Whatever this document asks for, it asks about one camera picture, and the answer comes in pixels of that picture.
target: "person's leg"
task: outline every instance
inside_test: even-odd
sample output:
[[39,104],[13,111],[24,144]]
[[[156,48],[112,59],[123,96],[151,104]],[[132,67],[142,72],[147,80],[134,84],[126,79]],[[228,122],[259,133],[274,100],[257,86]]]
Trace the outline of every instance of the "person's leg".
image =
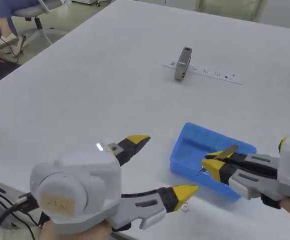
[[0,49],[18,42],[12,12],[39,4],[38,0],[0,0]]
[[5,0],[0,0],[0,34],[2,37],[8,37],[11,30],[8,26],[7,18],[11,17],[11,10],[5,3]]

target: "white wall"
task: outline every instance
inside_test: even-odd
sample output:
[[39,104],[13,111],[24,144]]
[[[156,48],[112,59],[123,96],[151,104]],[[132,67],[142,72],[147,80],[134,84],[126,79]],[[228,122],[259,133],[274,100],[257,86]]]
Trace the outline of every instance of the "white wall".
[[200,2],[200,0],[139,0],[139,1],[191,11],[194,11],[196,9],[196,3]]
[[[159,4],[185,10],[196,10],[196,5],[200,0],[139,0],[141,2]],[[290,28],[290,0],[268,0],[262,14],[258,20],[259,23],[276,25]]]
[[290,0],[269,0],[258,22],[290,28]]

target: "blue jeans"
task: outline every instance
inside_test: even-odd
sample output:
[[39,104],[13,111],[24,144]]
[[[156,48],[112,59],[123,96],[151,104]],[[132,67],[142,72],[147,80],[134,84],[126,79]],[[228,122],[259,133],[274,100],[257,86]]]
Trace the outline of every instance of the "blue jeans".
[[17,30],[11,20],[12,12],[36,5],[39,5],[38,0],[0,0],[0,19],[7,19],[10,30],[17,35]]

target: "chair base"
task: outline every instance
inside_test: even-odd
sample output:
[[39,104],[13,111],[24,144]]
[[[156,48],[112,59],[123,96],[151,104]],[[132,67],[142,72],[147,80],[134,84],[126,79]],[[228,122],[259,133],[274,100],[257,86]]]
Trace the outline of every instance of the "chair base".
[[35,40],[39,37],[44,37],[45,40],[49,45],[52,45],[51,40],[49,39],[48,35],[59,35],[64,36],[67,34],[65,31],[56,30],[53,28],[50,29],[44,29],[41,25],[39,17],[34,18],[36,23],[36,28],[34,29],[28,29],[23,32],[20,32],[19,35],[25,37],[25,42],[23,44],[23,47],[28,45],[31,41]]

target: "label sticker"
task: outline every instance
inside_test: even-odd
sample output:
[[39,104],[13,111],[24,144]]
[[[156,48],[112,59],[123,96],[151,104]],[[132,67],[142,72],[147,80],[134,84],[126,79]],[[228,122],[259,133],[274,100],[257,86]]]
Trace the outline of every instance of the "label sticker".
[[76,202],[70,198],[44,192],[41,195],[40,207],[55,214],[71,217],[75,213]]
[[[162,64],[162,66],[171,68],[171,69],[176,69],[176,61],[170,61],[167,64]],[[218,71],[218,70],[208,68],[208,67],[189,65],[187,72],[213,78],[213,79],[223,80],[223,81],[233,83],[233,84],[239,84],[239,85],[243,84],[241,79],[237,77],[237,74],[235,73]]]

